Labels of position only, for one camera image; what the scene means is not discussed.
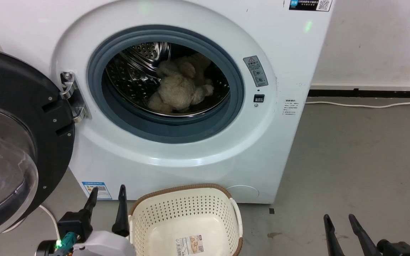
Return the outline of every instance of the cable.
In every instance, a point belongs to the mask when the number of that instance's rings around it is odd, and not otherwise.
[[[57,225],[57,220],[55,219],[55,217],[53,216],[53,214],[47,209],[45,208],[45,206],[43,206],[42,204],[39,206],[39,208],[41,208],[42,210],[44,210],[44,212],[46,212],[50,218],[52,219],[53,223],[55,224],[55,232],[57,233],[57,239],[61,240],[60,237],[60,232],[58,230],[58,225]],[[17,222],[17,224],[13,225],[12,227],[6,229],[5,231],[3,231],[2,233],[7,233],[7,232],[11,232],[12,230],[18,228],[18,226],[26,219],[26,217],[23,220],[20,220],[19,222]]]
[[[328,101],[312,101],[312,102],[306,102],[305,104],[330,104],[330,105],[342,106],[342,107],[386,108],[386,107],[394,107],[394,106],[401,106],[401,105],[410,105],[410,102],[394,103],[394,104],[385,105],[385,106],[349,105],[349,104],[341,104],[341,103],[328,102]]]
[[[53,214],[52,214],[47,208],[45,208],[42,204],[39,205],[39,208],[41,208],[42,210],[44,210],[44,212],[46,212],[46,213],[50,216],[50,218],[51,218],[52,221],[53,221],[53,224],[55,225],[55,232],[57,233],[57,240],[61,240],[60,232],[59,232],[59,230],[58,230],[58,225],[57,225],[57,219],[55,219],[55,217],[53,216]]]

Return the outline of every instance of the basket bottom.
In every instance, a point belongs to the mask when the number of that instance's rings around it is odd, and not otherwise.
[[[196,254],[197,256],[229,256],[233,254],[230,253],[229,237],[223,222],[212,214],[158,222],[147,230],[147,238],[145,251],[148,251],[150,256]]]

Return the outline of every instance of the gray rubber seal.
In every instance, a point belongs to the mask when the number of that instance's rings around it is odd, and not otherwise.
[[[214,109],[191,118],[161,117],[136,108],[110,86],[104,69],[121,50],[143,42],[170,42],[207,56],[226,76],[229,96]],[[113,123],[136,136],[162,143],[190,143],[217,134],[238,115],[244,100],[240,70],[222,48],[195,32],[163,25],[134,27],[103,42],[91,57],[88,83],[98,107]]]

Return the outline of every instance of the sticker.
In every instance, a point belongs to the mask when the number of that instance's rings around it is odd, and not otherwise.
[[[259,58],[257,58],[257,56],[251,56],[243,58],[243,61],[248,67],[249,72],[251,72],[252,79],[254,79],[256,87],[267,86],[267,76],[263,71],[262,64],[259,62]]]
[[[105,185],[104,182],[86,182],[82,181],[83,186],[85,186],[86,190],[88,191],[88,194],[91,193],[94,187],[98,187],[98,199],[102,200],[111,200],[112,196],[109,193],[109,190],[107,189],[107,186]]]
[[[300,104],[296,100],[286,100],[284,102],[283,115],[294,116]]]
[[[332,0],[291,0],[289,10],[329,11]]]
[[[187,256],[204,252],[201,235],[191,235],[175,240],[177,256]]]

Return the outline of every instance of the teal connector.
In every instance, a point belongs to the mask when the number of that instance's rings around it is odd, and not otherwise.
[[[77,243],[77,235],[74,232],[68,232],[62,240],[58,240],[54,256],[65,256],[69,254],[72,247]]]

